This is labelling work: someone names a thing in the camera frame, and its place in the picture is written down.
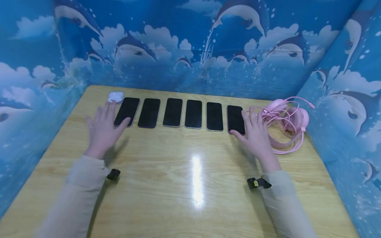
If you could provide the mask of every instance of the pink headset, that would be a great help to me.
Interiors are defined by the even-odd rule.
[[[288,101],[291,98],[298,98],[304,100],[308,105],[312,108],[315,106],[308,102],[307,100],[301,97],[289,97],[287,99],[277,99],[271,102],[266,107],[255,107],[262,109],[263,120],[267,121],[267,126],[272,125],[273,123],[278,123],[283,127],[283,133],[292,138],[288,143],[280,143],[272,138],[269,134],[270,143],[273,147],[277,149],[283,149],[291,144],[295,143],[294,147],[289,151],[281,151],[273,149],[274,153],[278,155],[285,155],[291,152],[296,151],[300,148],[304,140],[304,132],[306,131],[306,127],[308,126],[309,116],[306,110],[299,107],[299,103],[296,101]],[[288,107],[288,103],[294,102],[297,104],[297,107]]]

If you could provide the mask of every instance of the black smartphone screen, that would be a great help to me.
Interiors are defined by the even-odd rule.
[[[155,128],[159,115],[160,99],[144,99],[142,112],[140,113],[138,127]]]
[[[179,127],[181,121],[182,99],[168,98],[164,113],[164,126]]]
[[[230,130],[236,130],[241,135],[245,134],[245,124],[242,118],[242,107],[231,106],[227,107],[227,129],[230,133]]]
[[[223,131],[222,105],[220,103],[207,103],[207,129],[210,131]]]
[[[126,117],[130,117],[131,121],[127,127],[131,127],[134,123],[136,111],[138,110],[140,99],[133,97],[124,98],[120,106],[117,117],[114,121],[114,126],[119,126]]]
[[[202,102],[196,100],[187,101],[185,113],[185,127],[200,129],[202,124]]]

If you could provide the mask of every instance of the blue wallpaper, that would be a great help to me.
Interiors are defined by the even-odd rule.
[[[381,7],[365,0],[298,96],[308,132],[361,237],[381,237]]]
[[[303,87],[313,142],[361,236],[377,237],[381,12],[364,0],[353,14],[360,2],[1,1],[0,217],[87,85],[269,100]]]
[[[91,84],[257,99],[296,95],[359,2],[54,1]]]
[[[32,173],[87,82],[64,73],[52,4],[0,1],[0,217]]]

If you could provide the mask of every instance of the beige sleeve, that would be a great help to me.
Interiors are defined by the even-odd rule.
[[[38,231],[38,238],[86,238],[91,216],[109,174],[103,160],[82,156]]]
[[[261,193],[276,233],[285,238],[317,238],[290,176],[280,170],[264,174],[263,178],[272,185],[261,188]]]

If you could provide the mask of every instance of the wrist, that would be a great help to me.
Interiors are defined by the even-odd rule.
[[[105,153],[106,152],[103,150],[88,147],[87,150],[83,154],[86,156],[95,158],[95,159],[103,160]]]
[[[280,163],[275,154],[267,157],[258,157],[263,173],[269,173],[282,170]]]

